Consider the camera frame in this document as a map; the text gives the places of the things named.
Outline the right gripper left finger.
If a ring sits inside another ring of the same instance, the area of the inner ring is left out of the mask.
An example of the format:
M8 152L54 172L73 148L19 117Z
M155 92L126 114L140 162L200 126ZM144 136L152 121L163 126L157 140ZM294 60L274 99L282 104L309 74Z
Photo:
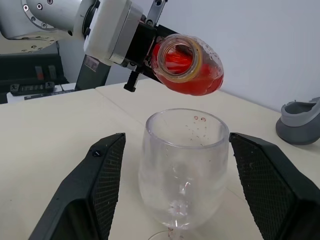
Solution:
M28 240L108 240L125 144L125 133L93 144L61 182Z

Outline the dark laptop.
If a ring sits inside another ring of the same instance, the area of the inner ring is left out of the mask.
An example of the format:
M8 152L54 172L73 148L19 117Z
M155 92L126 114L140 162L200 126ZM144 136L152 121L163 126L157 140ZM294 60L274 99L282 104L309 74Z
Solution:
M56 85L69 82L58 54L0 56L0 104L8 102L7 93L11 85L43 82L54 82Z

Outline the dark upright post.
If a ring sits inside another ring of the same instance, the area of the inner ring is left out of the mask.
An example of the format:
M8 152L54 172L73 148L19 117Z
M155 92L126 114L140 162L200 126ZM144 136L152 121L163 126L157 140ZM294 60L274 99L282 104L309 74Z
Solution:
M74 87L75 91L95 89L104 86L111 66L85 55Z

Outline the clear wine glass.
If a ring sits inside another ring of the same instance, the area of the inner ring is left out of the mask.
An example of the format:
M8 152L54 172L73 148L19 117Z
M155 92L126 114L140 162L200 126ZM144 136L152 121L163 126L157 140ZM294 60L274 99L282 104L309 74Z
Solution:
M145 123L138 184L165 230L148 240L202 240L195 229L220 207L227 181L229 128L195 109L156 112Z

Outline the grey printed plastic holder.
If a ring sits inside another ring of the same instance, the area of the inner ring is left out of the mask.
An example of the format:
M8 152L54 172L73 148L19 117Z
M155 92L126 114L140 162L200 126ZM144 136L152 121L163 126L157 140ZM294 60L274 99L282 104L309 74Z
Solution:
M320 97L291 101L281 107L275 124L277 135L291 145L310 145L320 139Z

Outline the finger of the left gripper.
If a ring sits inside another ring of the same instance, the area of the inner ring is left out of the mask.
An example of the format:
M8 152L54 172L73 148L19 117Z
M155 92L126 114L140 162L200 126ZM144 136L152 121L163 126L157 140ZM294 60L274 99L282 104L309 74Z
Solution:
M168 73L162 67L158 67L154 71L151 67L141 65L139 66L139 73L162 84L172 83L169 79Z
M163 25L156 26L156 41L157 42L160 42L164 38L166 38L170 35L174 35L174 34L178 34L178 32L176 32L172 29L169 29Z

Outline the red liquid plastic bottle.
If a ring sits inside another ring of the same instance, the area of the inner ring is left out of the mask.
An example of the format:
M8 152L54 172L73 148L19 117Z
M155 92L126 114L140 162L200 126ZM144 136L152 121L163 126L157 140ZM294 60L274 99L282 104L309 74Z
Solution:
M157 79L172 91L204 96L218 90L224 80L219 55L195 36L172 34L160 40L151 54Z

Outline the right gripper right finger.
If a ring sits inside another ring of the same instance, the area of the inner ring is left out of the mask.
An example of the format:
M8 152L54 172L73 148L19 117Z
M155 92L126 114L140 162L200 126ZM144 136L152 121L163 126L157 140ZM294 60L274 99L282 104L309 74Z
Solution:
M235 132L229 142L263 240L320 240L320 188L277 145Z

